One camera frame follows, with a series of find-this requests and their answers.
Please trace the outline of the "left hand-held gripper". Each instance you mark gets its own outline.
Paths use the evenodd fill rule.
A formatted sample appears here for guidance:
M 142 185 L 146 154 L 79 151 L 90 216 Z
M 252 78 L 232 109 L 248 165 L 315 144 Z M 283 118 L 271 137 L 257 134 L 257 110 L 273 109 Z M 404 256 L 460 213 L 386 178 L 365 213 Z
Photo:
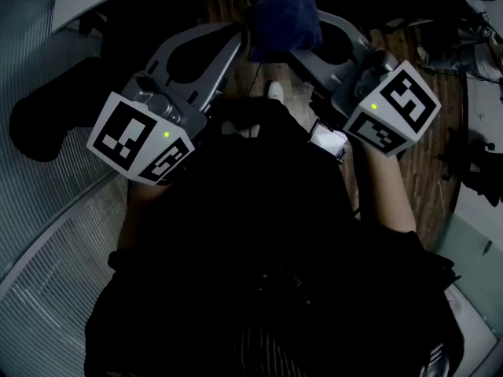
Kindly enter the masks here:
M 246 44 L 247 31 L 236 23 L 201 24 L 172 36 L 152 58 L 167 75 L 143 70 L 122 93 L 110 93 L 87 148 L 132 181 L 167 185 L 210 139 L 208 107 Z

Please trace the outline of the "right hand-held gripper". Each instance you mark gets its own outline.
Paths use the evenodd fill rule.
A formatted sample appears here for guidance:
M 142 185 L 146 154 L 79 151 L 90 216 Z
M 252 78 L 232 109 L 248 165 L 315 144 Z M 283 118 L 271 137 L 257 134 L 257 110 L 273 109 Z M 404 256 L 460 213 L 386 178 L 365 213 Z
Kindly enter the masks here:
M 345 134 L 386 156 L 415 145 L 441 108 L 428 84 L 409 61 L 382 49 L 369 53 L 369 41 L 348 20 L 318 13 L 323 43 L 317 54 L 292 51 L 292 70 L 315 89 L 335 91 L 332 105 L 347 118 Z

